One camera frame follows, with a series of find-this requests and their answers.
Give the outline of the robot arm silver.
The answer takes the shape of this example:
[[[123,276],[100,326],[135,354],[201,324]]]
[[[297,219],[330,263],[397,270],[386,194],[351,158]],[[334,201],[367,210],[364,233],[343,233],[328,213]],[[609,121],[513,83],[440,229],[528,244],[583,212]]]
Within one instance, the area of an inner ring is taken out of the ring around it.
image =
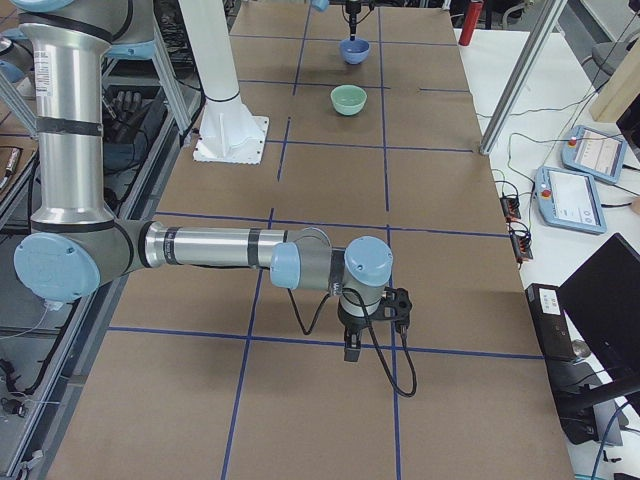
[[[72,302],[163,265],[265,270],[277,287],[338,297],[344,357],[352,362],[363,330],[395,320],[402,301],[388,285],[393,255],[378,238],[336,248],[316,228],[183,228],[115,217],[103,196],[101,65],[113,48],[153,44],[153,5],[22,1],[18,7],[34,55],[41,205],[14,267],[34,294]]]
[[[330,5],[329,0],[311,0],[311,7],[318,11],[324,12]],[[358,15],[362,11],[362,2],[360,0],[346,0],[343,5],[343,18],[349,26],[349,40],[354,41],[357,35]]]

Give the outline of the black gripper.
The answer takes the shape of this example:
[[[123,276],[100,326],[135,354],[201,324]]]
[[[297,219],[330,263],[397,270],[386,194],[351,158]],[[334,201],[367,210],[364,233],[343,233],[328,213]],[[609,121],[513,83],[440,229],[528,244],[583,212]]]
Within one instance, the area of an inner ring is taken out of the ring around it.
[[[356,34],[357,34],[357,25],[358,25],[357,16],[362,11],[362,1],[346,0],[344,6],[345,6],[345,12],[349,16],[348,17],[349,39],[351,41],[354,41],[356,39]]]
[[[361,353],[361,335],[366,328],[362,309],[345,297],[338,302],[338,319],[344,326],[344,361],[358,362]]]

